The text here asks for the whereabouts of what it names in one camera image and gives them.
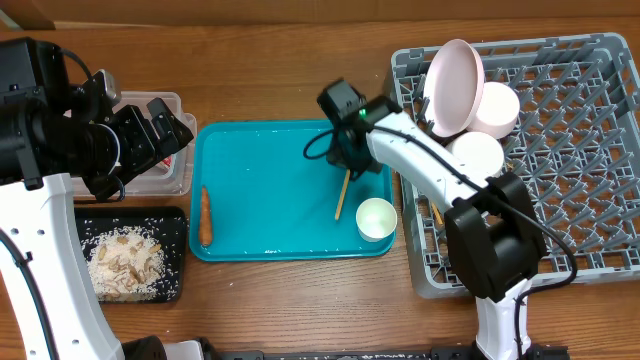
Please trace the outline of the wooden chopstick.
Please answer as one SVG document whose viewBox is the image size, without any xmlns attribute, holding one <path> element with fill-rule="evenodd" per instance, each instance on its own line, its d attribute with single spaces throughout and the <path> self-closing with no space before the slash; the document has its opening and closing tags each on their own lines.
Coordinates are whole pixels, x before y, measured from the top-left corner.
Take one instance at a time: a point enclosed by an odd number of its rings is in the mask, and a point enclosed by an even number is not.
<svg viewBox="0 0 640 360">
<path fill-rule="evenodd" d="M 443 226 L 444 225 L 444 221 L 442 219 L 441 213 L 439 212 L 438 208 L 436 207 L 436 205 L 433 202 L 430 203 L 430 208 L 431 208 L 432 216 L 436 221 L 436 224 L 438 226 Z"/>
<path fill-rule="evenodd" d="M 346 192 L 348 190 L 350 178 L 351 178 L 351 170 L 347 168 L 346 172 L 345 172 L 345 177 L 344 177 L 344 180 L 343 180 L 343 184 L 342 184 L 342 187 L 341 187 L 341 191 L 340 191 L 340 194 L 339 194 L 338 203 L 337 203 L 337 206 L 336 206 L 336 211 L 335 211 L 335 215 L 334 215 L 335 221 L 339 221 L 339 219 L 341 217 L 341 213 L 342 213 L 342 209 L 343 209 L 343 205 L 344 205 L 344 200 L 345 200 L 345 197 L 346 197 Z"/>
</svg>

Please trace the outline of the white plastic cup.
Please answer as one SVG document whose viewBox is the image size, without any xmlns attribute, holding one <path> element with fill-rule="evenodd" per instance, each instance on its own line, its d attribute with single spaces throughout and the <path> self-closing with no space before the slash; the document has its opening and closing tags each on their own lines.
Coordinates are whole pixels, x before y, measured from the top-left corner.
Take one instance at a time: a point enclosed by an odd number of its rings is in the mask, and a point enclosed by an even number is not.
<svg viewBox="0 0 640 360">
<path fill-rule="evenodd" d="M 356 210 L 356 225 L 367 242 L 379 242 L 392 235 L 397 227 L 394 206 L 383 198 L 369 198 Z"/>
</svg>

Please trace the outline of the large pink plate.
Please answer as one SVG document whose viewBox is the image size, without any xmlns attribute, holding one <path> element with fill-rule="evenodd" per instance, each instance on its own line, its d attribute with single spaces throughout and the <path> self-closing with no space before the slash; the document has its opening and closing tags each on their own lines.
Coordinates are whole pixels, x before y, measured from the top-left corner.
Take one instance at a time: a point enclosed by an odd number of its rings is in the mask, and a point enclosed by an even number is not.
<svg viewBox="0 0 640 360">
<path fill-rule="evenodd" d="M 479 108 L 485 83 L 479 53 L 466 41 L 454 39 L 435 54 L 427 70 L 423 97 L 425 117 L 441 138 L 465 130 Z"/>
</svg>

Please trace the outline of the white bowl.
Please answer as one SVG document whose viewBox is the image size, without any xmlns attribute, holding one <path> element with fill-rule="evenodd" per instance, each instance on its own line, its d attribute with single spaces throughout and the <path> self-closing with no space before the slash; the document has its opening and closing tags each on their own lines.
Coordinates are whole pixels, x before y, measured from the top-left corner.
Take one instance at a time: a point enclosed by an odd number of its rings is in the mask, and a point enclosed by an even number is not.
<svg viewBox="0 0 640 360">
<path fill-rule="evenodd" d="M 504 165 L 504 151 L 499 141 L 482 132 L 466 132 L 446 146 L 463 163 L 487 176 L 497 177 Z"/>
</svg>

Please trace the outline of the red snack wrapper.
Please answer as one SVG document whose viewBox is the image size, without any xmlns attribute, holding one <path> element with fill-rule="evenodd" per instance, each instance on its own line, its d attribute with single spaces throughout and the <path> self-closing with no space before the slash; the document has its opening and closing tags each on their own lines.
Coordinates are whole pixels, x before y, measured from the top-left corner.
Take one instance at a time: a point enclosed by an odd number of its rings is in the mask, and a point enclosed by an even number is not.
<svg viewBox="0 0 640 360">
<path fill-rule="evenodd" d="M 171 169 L 173 163 L 173 156 L 169 156 L 163 160 L 161 160 L 158 164 L 157 167 L 169 171 Z"/>
</svg>

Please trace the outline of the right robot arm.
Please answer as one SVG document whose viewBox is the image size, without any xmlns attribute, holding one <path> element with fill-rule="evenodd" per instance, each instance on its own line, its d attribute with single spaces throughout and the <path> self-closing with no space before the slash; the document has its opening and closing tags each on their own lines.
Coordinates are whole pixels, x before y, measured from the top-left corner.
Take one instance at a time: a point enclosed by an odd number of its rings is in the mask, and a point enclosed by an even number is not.
<svg viewBox="0 0 640 360">
<path fill-rule="evenodd" d="M 455 275 L 476 299 L 478 332 L 462 359 L 566 359 L 565 347 L 545 347 L 527 334 L 533 283 L 556 234 L 537 219 L 522 179 L 475 174 L 423 132 L 403 109 L 381 95 L 367 100 L 343 79 L 317 103 L 331 122 L 327 161 L 353 179 L 387 165 L 409 180 L 443 215 Z"/>
</svg>

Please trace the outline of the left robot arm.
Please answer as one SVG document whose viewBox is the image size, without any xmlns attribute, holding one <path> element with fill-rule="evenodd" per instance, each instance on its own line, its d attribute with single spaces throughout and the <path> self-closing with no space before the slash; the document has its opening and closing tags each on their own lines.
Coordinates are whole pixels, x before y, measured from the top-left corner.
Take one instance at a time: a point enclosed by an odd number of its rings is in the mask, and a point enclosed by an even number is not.
<svg viewBox="0 0 640 360">
<path fill-rule="evenodd" d="M 80 247 L 72 181 L 100 202 L 192 140 L 161 99 L 121 106 L 112 77 L 69 81 L 72 52 L 29 37 L 1 44 L 1 276 L 31 359 L 213 359 L 203 338 L 121 342 Z"/>
</svg>

